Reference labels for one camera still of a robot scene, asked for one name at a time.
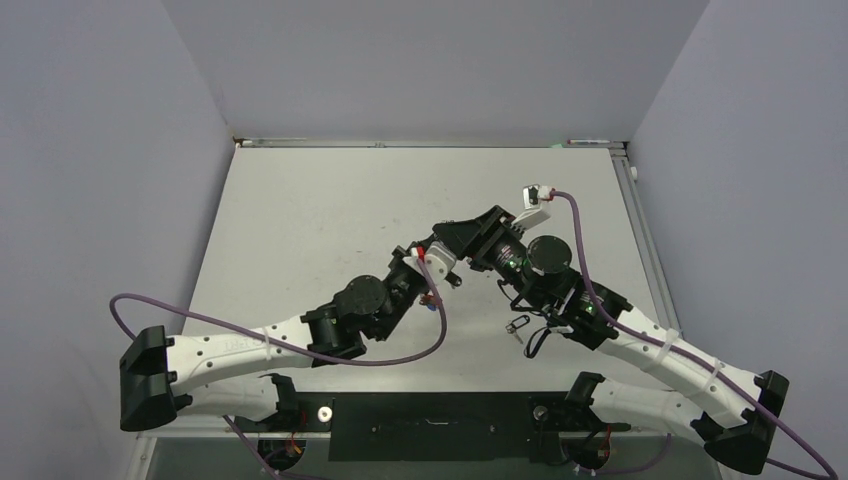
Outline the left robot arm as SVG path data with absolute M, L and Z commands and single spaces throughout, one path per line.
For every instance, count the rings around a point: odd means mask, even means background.
M 378 367 L 366 341 L 384 341 L 421 297 L 442 304 L 435 288 L 461 280 L 442 243 L 397 248 L 380 279 L 360 275 L 314 310 L 248 329 L 222 320 L 219 334 L 169 335 L 163 326 L 131 334 L 119 360 L 121 430 L 140 432 L 181 415 L 240 416 L 274 430 L 296 421 L 298 403 L 283 368 Z

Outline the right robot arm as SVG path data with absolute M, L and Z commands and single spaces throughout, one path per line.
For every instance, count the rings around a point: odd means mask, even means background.
M 748 475 L 769 461 L 788 380 L 733 367 L 650 319 L 620 294 L 573 268 L 579 253 L 556 236 L 530 241 L 526 230 L 540 210 L 513 216 L 499 207 L 433 228 L 435 244 L 475 271 L 493 271 L 515 292 L 512 306 L 543 317 L 555 332 L 592 351 L 622 360 L 661 383 L 648 389 L 599 373 L 578 375 L 565 399 L 579 428 L 627 424 L 669 433 L 701 446 L 719 464 Z

